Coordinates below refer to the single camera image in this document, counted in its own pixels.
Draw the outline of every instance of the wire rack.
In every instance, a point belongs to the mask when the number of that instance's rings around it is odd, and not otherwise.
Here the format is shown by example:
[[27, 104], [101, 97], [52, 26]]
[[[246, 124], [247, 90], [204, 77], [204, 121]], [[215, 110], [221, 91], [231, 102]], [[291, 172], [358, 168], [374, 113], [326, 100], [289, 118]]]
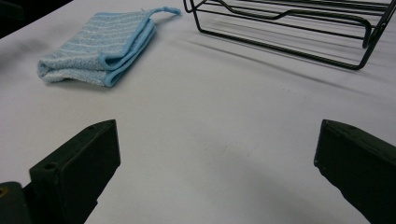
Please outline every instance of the wire rack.
[[396, 6], [396, 0], [183, 1], [204, 34], [352, 70], [366, 65]]

